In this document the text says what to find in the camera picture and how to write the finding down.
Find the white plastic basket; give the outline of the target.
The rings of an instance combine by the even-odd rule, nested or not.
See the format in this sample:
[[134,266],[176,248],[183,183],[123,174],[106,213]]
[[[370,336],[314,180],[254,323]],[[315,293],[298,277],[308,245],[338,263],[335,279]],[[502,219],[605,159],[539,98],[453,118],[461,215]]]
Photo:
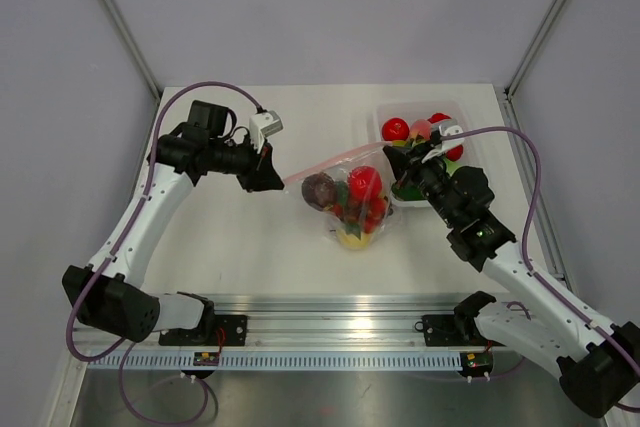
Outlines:
[[[404,119],[409,126],[416,120],[428,120],[435,113],[444,113],[455,119],[464,131],[471,129],[469,118],[462,109],[462,106],[454,100],[421,101],[421,102],[397,102],[381,104],[374,108],[367,118],[367,139],[370,142],[382,141],[381,127],[390,118],[399,117]],[[475,145],[475,141],[465,139],[463,143],[464,152],[457,161],[445,160],[447,173],[453,174],[455,170],[462,166],[476,166],[481,160],[480,151]],[[427,208],[431,207],[400,207],[399,200],[391,194],[391,200],[397,208]]]

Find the dark red apple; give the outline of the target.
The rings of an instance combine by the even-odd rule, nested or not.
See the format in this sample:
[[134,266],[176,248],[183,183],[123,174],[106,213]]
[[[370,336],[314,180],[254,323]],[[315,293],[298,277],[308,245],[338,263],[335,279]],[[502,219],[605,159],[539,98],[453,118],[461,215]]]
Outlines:
[[301,195],[308,206],[325,212],[337,201],[336,182],[325,172],[311,174],[301,184]]

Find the clear zip top bag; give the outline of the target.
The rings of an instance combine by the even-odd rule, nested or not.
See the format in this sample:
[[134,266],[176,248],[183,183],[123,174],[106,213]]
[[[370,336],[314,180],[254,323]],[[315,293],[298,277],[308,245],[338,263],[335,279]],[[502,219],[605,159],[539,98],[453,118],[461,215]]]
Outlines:
[[284,191],[322,216],[327,234],[343,248],[364,250],[401,221],[383,152],[388,145],[366,144],[295,173],[284,180]]

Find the strawberry bunch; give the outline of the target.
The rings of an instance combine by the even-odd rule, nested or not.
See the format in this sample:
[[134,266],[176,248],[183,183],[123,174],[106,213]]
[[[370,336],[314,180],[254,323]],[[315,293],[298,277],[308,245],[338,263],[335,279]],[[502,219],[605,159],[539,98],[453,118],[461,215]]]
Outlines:
[[348,233],[372,234],[381,227],[390,212],[390,201],[383,191],[378,197],[358,201],[350,196],[347,182],[339,181],[336,186],[337,201],[329,213],[343,224]]

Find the yellow lemon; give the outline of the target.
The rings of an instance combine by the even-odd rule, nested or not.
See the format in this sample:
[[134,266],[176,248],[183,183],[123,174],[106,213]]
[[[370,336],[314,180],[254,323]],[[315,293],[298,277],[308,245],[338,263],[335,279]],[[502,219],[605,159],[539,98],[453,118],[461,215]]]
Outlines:
[[373,236],[364,232],[356,235],[353,233],[348,233],[345,230],[337,230],[336,238],[344,248],[358,251],[368,247],[373,239]]

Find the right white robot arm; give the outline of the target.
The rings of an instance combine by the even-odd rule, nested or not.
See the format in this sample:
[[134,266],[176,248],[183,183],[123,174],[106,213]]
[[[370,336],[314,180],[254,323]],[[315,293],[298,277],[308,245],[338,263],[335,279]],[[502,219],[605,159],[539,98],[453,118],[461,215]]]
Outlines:
[[534,265],[517,239],[490,210],[495,195],[484,171],[463,166],[449,174],[427,145],[383,149],[396,183],[417,188],[446,224],[454,253],[507,289],[542,324],[508,325],[487,305],[454,318],[466,343],[482,337],[507,346],[542,367],[585,414],[604,417],[639,383],[639,327],[617,325]]

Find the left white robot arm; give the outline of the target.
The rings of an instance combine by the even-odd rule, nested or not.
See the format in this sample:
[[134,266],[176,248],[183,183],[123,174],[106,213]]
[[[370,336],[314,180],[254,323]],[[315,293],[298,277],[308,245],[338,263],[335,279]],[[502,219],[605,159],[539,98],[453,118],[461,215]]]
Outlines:
[[212,301],[189,293],[152,295],[142,289],[151,257],[170,220],[199,180],[232,175],[247,192],[281,190],[268,139],[283,128],[273,111],[254,114],[235,142],[235,113],[192,103],[186,121],[151,147],[147,177],[116,228],[86,266],[70,266],[62,285],[71,321],[132,342],[159,332],[163,345],[206,345],[216,339]]

